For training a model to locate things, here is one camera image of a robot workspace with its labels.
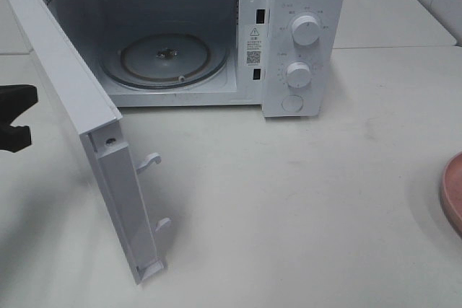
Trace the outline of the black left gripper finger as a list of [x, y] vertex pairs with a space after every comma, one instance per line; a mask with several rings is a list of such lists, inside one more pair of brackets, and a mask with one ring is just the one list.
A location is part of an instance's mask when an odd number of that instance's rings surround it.
[[1, 86], [1, 125], [10, 126], [38, 102], [37, 88], [29, 84]]
[[18, 152], [32, 144], [29, 126], [1, 124], [0, 150]]

